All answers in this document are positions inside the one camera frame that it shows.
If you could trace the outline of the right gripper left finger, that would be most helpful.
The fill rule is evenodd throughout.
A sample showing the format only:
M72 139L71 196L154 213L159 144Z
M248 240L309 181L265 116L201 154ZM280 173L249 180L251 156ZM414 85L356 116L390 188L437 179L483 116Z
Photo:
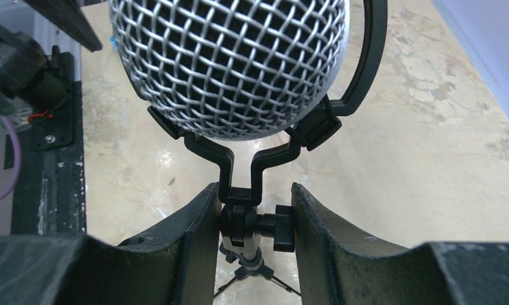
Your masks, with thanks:
M0 304L211 304L217 189L117 246L81 233L0 236Z

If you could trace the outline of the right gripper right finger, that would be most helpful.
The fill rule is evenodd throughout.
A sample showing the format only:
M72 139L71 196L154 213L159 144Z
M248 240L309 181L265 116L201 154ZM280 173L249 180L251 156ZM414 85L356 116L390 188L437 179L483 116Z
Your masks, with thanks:
M293 184L303 304L509 304L509 243L378 238Z

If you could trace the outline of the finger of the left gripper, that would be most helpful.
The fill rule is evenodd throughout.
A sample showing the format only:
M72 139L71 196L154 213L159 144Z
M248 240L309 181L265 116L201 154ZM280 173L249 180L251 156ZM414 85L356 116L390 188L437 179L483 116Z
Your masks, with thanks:
M95 52L102 49L100 39L77 1L26 0L25 2L87 50Z

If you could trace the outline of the black tripod stand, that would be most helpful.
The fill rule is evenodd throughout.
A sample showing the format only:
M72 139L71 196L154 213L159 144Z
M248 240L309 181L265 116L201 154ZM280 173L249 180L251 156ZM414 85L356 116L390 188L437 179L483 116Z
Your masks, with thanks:
M217 143L218 139L185 131L164 118L151 106L148 111L172 138L183 139L185 146L196 155L219 167L218 198L224 208L219 224L223 242L220 251L230 263L239 262L233 281L261 276L287 292L293 288L277 278L268 267L259 248L259 239L273 239L274 249L291 252L295 249L293 209L279 205L273 214L259 214L262 201L262 176L266 169L298 158L302 148L314 150L341 127L341 118L350 116L366 97L383 55L388 24L386 1L365 1L363 45L356 71L343 96L332 100L326 95L304 118L282 130L289 136L287 143L257 152L250 165L250 187L232 185L233 152Z

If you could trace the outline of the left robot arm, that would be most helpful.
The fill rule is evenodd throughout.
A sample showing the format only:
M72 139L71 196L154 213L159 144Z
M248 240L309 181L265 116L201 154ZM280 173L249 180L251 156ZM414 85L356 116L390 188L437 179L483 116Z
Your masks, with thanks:
M28 1L27 4L89 51L102 43L77 1ZM0 24L0 115L16 112L13 101L23 100L38 113L51 113L71 99L72 58L53 46L46 54L28 33Z

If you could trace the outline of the black silver microphone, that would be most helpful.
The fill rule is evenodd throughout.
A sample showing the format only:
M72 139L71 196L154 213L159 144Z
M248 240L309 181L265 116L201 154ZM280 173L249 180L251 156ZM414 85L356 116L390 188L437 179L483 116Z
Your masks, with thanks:
M348 1L109 1L137 95L175 126L224 140L278 133L329 91Z

